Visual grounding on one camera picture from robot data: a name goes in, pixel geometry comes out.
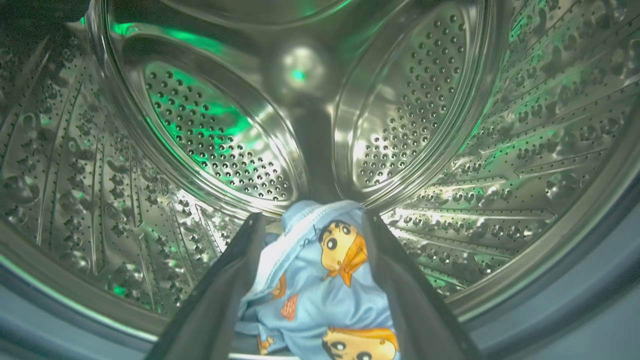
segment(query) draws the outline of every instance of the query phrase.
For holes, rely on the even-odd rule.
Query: stainless steel drum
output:
[[[0,260],[155,338],[251,211],[355,199],[468,320],[640,165],[631,0],[94,0],[0,33]]]

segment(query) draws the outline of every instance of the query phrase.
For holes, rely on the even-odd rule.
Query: cartoon character print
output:
[[[367,259],[364,238],[355,226],[335,220],[318,239],[322,246],[321,262],[329,270],[328,276],[340,275],[344,284],[351,287],[351,276]]]
[[[273,295],[273,300],[280,299],[284,296],[285,292],[287,292],[287,279],[284,277],[284,273],[280,276],[280,280],[276,287],[271,290],[271,294]]]
[[[258,335],[258,351],[260,355],[266,355],[269,353],[269,347],[274,344],[273,338],[271,336],[267,336],[267,340],[263,341],[260,339],[260,335]]]
[[[330,327],[322,347],[331,360],[393,360],[398,351],[396,335],[390,329],[339,329]]]

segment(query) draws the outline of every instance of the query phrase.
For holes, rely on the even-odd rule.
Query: clothing item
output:
[[[373,281],[353,201],[301,201],[260,255],[236,331],[260,354],[288,348],[304,360],[400,360],[387,296]]]

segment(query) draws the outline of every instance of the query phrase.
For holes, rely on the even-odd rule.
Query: light blue fabric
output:
[[[348,284],[341,275],[330,275],[321,260],[323,245],[319,240],[328,251],[325,240],[345,238],[338,233],[324,234],[324,230],[331,225],[339,231],[333,228],[335,224],[347,224],[361,234],[363,211],[351,201],[329,205],[302,201],[287,210],[282,219],[283,235],[260,257],[263,265],[272,266],[259,270],[264,272],[257,281],[262,281],[261,286],[254,285],[243,299],[236,331],[256,335],[257,346],[265,345],[263,353],[287,347],[304,360],[333,359],[328,352],[344,359],[400,360],[397,341],[373,330],[383,329],[395,340],[387,296],[373,281],[369,262],[356,267]],[[293,234],[299,236],[291,239]]]

